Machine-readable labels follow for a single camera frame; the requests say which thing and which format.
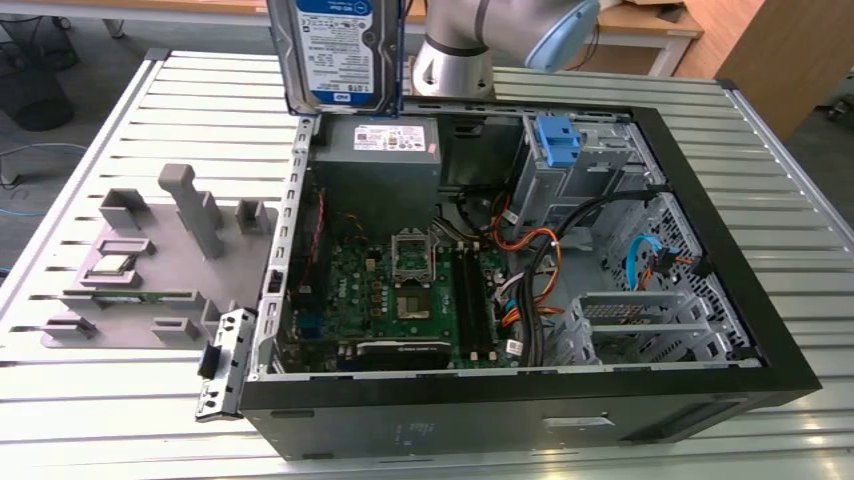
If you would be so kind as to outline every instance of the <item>blue cable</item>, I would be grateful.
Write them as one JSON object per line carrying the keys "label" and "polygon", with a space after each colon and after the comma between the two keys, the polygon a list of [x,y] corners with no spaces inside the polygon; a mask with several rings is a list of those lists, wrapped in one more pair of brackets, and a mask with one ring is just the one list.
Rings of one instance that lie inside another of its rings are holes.
{"label": "blue cable", "polygon": [[16,217],[41,217],[45,215],[43,212],[16,212],[15,210],[7,210],[5,208],[0,208],[0,213],[15,215]]}
{"label": "blue cable", "polygon": [[[638,286],[638,273],[635,271],[635,258],[638,257],[638,247],[643,242],[649,242],[653,247],[653,252],[658,255],[665,249],[661,240],[654,235],[638,235],[628,244],[628,254],[626,255],[626,281],[628,284],[628,290],[634,290]],[[671,248],[671,253],[679,253],[679,249]]]}

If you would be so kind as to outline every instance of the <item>wooden desk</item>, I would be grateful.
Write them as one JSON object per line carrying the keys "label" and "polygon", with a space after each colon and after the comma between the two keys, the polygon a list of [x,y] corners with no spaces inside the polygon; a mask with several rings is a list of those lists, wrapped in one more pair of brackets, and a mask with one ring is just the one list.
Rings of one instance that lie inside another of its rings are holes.
{"label": "wooden desk", "polygon": [[[0,12],[117,20],[151,20],[268,26],[266,0],[0,0]],[[407,33],[423,34],[424,0],[415,0]],[[120,33],[105,22],[111,34]],[[655,17],[655,9],[623,4],[599,16],[596,55],[582,70],[670,76],[703,29],[690,15],[678,23]]]}

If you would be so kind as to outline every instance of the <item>metal table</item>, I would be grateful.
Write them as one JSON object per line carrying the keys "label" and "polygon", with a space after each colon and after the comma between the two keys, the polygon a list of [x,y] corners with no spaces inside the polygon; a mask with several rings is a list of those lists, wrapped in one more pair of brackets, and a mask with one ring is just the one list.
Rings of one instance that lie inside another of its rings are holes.
{"label": "metal table", "polygon": [[155,201],[165,196],[160,166],[180,161],[218,200],[278,199],[284,191],[295,118],[275,58],[173,52],[143,63],[0,290],[3,330],[12,330],[0,338],[5,471],[32,467],[31,478],[851,475],[854,236],[738,92],[710,81],[512,69],[495,80],[504,99],[661,110],[823,390],[675,445],[295,464],[248,422],[193,422],[197,352],[43,348],[36,329],[60,308],[52,295],[71,284],[101,227],[96,207],[108,188],[137,188]]}

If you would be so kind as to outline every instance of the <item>hard drive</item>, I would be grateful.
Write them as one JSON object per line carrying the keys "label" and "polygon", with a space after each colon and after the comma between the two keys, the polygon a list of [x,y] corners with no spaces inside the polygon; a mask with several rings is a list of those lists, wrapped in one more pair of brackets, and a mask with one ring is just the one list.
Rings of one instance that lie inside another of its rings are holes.
{"label": "hard drive", "polygon": [[402,0],[268,0],[267,4],[291,114],[396,115]]}

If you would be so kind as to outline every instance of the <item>floor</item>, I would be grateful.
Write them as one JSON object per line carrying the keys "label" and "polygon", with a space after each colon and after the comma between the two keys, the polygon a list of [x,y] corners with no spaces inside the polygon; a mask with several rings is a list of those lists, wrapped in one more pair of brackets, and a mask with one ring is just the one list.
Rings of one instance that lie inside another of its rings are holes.
{"label": "floor", "polygon": [[[59,74],[76,105],[76,118],[48,133],[21,131],[0,114],[0,152],[36,142],[88,145],[152,47],[234,53],[272,53],[267,29],[256,27],[127,22],[127,37],[112,40],[97,20],[72,19],[71,39],[80,63]],[[786,143],[793,155],[835,204],[854,222],[854,130],[827,122],[814,113]],[[80,153],[72,148],[31,149],[3,159],[3,168],[21,175],[15,190],[0,189],[0,208],[44,212],[76,166]],[[37,216],[0,214],[0,269],[8,268],[39,226]]]}

